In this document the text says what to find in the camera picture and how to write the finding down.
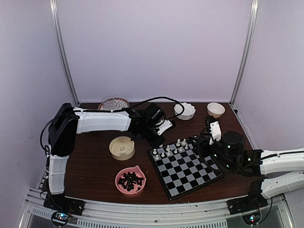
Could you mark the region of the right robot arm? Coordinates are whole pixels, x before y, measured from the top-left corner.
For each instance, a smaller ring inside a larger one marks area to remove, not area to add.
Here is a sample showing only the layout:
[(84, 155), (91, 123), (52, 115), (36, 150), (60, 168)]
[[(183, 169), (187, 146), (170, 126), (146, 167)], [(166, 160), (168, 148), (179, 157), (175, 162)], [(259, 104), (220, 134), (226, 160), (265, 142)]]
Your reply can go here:
[(221, 132), (213, 116), (205, 118), (205, 128), (197, 137), (197, 153), (206, 163), (210, 157), (222, 173), (264, 179), (251, 184), (253, 192), (244, 198), (246, 209), (254, 209), (264, 199), (304, 186), (304, 150), (247, 150), (245, 137), (235, 131)]

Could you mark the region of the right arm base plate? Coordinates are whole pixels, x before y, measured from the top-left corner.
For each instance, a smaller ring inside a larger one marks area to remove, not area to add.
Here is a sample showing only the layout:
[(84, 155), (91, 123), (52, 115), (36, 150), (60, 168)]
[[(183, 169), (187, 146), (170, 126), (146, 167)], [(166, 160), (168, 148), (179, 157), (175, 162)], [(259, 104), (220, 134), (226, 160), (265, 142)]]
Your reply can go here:
[(245, 197), (230, 199), (227, 201), (230, 215), (257, 210), (267, 205), (267, 199), (265, 199), (261, 194), (250, 194)]

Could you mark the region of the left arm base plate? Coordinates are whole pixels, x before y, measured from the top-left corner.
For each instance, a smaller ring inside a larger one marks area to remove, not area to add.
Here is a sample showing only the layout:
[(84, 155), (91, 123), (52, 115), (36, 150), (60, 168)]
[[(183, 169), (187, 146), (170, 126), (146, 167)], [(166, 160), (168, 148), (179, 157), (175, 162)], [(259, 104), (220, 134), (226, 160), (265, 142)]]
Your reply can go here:
[(47, 194), (43, 206), (67, 214), (81, 216), (85, 207), (85, 202), (79, 199), (67, 198), (64, 194)]

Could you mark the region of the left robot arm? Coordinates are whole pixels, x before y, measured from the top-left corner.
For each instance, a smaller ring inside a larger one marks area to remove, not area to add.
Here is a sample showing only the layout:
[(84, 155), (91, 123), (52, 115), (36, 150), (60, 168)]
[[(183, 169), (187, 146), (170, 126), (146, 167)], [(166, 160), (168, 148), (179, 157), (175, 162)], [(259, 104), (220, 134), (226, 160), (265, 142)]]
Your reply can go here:
[(151, 147), (157, 147), (165, 142), (163, 133), (175, 125), (175, 121), (167, 118), (165, 112), (154, 103), (143, 110), (131, 107), (120, 110), (91, 110), (64, 103), (48, 129), (48, 187), (52, 194), (50, 204), (58, 211), (64, 211), (68, 207), (67, 198), (61, 194), (65, 192), (67, 160), (74, 151), (77, 134), (131, 132), (135, 137), (145, 139)]

